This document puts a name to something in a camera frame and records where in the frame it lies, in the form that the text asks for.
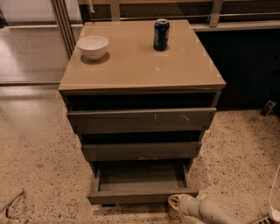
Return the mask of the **grey drawer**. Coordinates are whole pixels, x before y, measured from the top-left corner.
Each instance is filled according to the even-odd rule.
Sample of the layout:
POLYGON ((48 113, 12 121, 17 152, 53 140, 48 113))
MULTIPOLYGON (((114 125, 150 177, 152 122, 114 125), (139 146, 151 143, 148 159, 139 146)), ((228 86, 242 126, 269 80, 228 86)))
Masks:
POLYGON ((186 161, 139 160, 100 162, 88 199, 93 205, 166 202, 173 194, 190 194, 186 161))
POLYGON ((77 134, 207 130, 215 108, 166 108, 71 111, 67 117, 77 134))
POLYGON ((87 161, 152 160, 195 158, 201 141, 176 143, 118 143, 84 144, 83 155, 87 161))

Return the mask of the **metal railing shelf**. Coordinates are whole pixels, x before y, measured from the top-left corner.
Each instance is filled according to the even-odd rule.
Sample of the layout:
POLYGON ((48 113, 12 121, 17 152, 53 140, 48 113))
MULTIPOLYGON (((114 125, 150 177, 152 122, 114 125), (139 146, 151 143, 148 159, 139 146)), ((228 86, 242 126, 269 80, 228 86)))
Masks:
POLYGON ((89 21, 185 19, 197 32, 280 28, 280 0, 77 0, 89 21))

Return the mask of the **white ceramic bowl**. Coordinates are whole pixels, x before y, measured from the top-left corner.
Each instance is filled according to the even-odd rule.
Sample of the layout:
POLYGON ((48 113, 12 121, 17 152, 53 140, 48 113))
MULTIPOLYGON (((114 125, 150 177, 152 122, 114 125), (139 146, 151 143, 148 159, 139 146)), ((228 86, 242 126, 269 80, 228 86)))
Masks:
POLYGON ((89 60, 100 60, 106 53, 109 40, 103 36, 87 36, 77 42, 81 54, 89 60))

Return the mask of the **white floor vent device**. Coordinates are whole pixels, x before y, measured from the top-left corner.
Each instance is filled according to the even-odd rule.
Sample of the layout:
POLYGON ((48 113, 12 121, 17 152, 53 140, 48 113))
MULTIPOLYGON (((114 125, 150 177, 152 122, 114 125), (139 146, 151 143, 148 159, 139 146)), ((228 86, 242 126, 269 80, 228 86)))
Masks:
POLYGON ((278 210, 271 210, 268 216, 253 221, 251 224, 280 224, 280 212, 278 210))

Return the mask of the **sliding door frame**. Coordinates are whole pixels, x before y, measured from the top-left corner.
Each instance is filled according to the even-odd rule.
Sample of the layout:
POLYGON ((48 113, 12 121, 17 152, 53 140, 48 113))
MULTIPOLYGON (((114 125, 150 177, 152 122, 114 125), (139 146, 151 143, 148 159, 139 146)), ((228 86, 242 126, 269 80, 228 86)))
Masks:
POLYGON ((66 50, 66 55, 69 59, 71 59, 76 43, 70 19, 67 13, 65 0, 50 0, 50 3, 56 19, 56 23, 59 27, 59 32, 66 50))

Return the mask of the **grey drawer cabinet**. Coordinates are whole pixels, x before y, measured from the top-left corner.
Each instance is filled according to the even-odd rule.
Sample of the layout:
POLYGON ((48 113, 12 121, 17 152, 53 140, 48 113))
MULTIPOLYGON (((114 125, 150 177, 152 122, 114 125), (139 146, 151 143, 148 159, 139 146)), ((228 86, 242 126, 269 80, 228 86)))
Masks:
MULTIPOLYGON (((152 47, 153 22, 87 23, 82 36, 108 39, 105 56, 92 61, 75 50, 59 86, 71 111, 215 108, 225 81, 193 28, 171 22, 168 47, 152 47)), ((201 141, 203 130, 77 134, 84 144, 201 141)))

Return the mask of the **blue soda can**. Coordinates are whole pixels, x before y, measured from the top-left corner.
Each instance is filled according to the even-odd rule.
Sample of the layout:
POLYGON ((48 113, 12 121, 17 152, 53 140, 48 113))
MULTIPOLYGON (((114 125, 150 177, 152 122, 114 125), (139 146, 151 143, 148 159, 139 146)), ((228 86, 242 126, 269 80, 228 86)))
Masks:
POLYGON ((170 24, 167 19, 157 19, 154 24, 154 43, 153 48, 156 51, 165 51, 168 46, 170 24))

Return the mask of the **small dark floor object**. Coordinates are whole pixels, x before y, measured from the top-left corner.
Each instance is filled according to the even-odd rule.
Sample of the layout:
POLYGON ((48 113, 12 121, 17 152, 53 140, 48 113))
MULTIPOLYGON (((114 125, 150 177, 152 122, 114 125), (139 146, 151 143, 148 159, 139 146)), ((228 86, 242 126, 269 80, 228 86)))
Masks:
POLYGON ((267 116, 277 104, 274 101, 267 101, 264 108, 261 110, 262 116, 267 116))

